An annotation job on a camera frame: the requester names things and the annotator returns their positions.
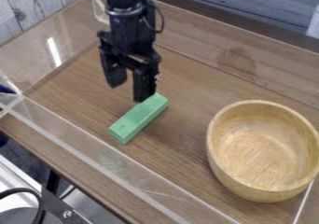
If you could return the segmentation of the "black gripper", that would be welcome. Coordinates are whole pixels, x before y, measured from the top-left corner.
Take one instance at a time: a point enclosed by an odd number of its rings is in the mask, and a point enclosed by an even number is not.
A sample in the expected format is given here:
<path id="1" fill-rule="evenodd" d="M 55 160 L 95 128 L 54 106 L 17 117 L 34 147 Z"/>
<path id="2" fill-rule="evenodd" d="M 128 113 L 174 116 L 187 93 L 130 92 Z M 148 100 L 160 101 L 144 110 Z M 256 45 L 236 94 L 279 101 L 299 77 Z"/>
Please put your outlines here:
<path id="1" fill-rule="evenodd" d="M 100 60 L 108 86 L 115 89 L 127 81 L 126 69 L 134 71 L 134 100 L 143 102 L 156 92 L 160 56 L 154 49 L 156 13 L 154 3 L 128 7 L 108 5 L 110 30 L 100 30 Z"/>

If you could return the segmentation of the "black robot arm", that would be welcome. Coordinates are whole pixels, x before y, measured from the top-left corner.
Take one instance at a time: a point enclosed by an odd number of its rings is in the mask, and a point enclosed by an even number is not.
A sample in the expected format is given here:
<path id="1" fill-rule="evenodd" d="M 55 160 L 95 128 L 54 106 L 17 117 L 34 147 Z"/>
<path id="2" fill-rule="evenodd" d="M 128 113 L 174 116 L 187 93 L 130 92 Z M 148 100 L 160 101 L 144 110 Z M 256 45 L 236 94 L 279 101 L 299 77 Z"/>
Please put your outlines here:
<path id="1" fill-rule="evenodd" d="M 118 88 L 131 70 L 134 100 L 140 103 L 158 87 L 160 55 L 154 43 L 164 29 L 163 23 L 158 28 L 156 14 L 163 14 L 152 0 L 107 0 L 104 11 L 110 30 L 100 30 L 98 37 L 106 81 L 112 89 Z"/>

